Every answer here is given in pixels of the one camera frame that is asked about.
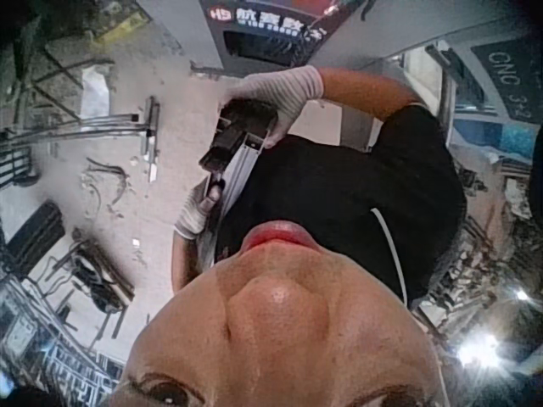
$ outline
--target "nose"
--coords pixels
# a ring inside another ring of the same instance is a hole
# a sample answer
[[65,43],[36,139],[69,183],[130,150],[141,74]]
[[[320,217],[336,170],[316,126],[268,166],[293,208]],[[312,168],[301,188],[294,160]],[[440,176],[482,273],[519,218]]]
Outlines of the nose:
[[258,276],[227,304],[232,343],[260,357],[320,342],[328,320],[326,299],[287,276]]

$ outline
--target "hand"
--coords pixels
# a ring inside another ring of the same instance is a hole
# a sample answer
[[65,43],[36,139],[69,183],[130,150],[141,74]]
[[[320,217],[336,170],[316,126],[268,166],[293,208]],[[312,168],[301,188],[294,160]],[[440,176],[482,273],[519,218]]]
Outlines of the hand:
[[232,99],[256,99],[277,107],[277,124],[264,141],[265,148],[272,148],[285,137],[298,119],[308,100],[322,98],[324,86],[315,67],[249,75],[229,89],[221,106]]
[[207,196],[204,196],[205,183],[204,179],[188,194],[187,201],[175,224],[176,232],[187,240],[196,239],[204,230],[211,210],[222,196],[222,188],[218,185],[214,185]]

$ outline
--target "red lips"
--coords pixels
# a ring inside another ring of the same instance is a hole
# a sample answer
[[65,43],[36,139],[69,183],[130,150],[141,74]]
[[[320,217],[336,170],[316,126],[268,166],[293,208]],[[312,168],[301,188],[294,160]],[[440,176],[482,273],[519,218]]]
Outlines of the red lips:
[[251,229],[245,237],[239,253],[243,254],[273,240],[296,244],[316,251],[320,250],[320,246],[302,226],[286,220],[274,220]]

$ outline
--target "ceiling light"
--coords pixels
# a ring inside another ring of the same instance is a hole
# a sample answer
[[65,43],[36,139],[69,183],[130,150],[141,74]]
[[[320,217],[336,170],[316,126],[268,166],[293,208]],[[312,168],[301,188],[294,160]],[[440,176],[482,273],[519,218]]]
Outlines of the ceiling light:
[[324,15],[332,15],[337,11],[339,11],[339,7],[337,4],[334,4],[333,6],[330,6],[326,10],[324,10]]
[[500,358],[496,353],[498,341],[494,335],[486,335],[478,341],[464,343],[458,350],[458,359],[463,366],[478,363],[483,367],[497,367]]
[[518,290],[517,291],[517,298],[521,301],[528,301],[529,297],[528,294],[524,290]]

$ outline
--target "concrete floor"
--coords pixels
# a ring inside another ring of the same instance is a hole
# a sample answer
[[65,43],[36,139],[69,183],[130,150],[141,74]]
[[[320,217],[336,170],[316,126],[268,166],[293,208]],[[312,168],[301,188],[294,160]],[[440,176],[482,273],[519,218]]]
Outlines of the concrete floor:
[[[82,47],[81,42],[71,42],[65,52],[62,47],[58,50],[56,56],[64,64],[93,52]],[[148,183],[148,165],[139,154],[137,138],[61,142],[57,158],[48,154],[46,145],[40,145],[33,153],[42,179],[31,188],[10,187],[0,192],[0,216],[6,238],[10,239],[34,210],[51,198],[62,210],[68,236],[77,226],[98,239],[121,274],[133,284],[136,295],[117,339],[111,338],[118,319],[118,315],[113,315],[95,349],[126,360],[137,334],[171,298],[172,225],[190,188],[205,176],[198,160],[207,150],[216,127],[217,101],[234,80],[190,75],[189,60],[153,23],[101,52],[115,61],[109,81],[111,114],[142,111],[150,95],[155,95],[162,105],[157,181]],[[339,107],[311,102],[292,132],[337,145],[340,122]],[[114,206],[110,203],[115,198],[117,179],[108,175],[86,176],[86,157],[119,165],[129,175],[129,187]],[[98,189],[99,198],[91,184]],[[67,252],[71,244],[68,236],[42,259],[32,271],[32,278],[42,274],[49,256],[58,259]],[[133,239],[139,241],[139,248],[134,247]],[[55,280],[56,277],[42,282],[42,290],[47,291]],[[50,296],[51,305],[55,307],[71,288],[71,284],[65,284]],[[74,336],[88,346],[105,315],[79,292],[70,305],[68,322],[78,329]]]

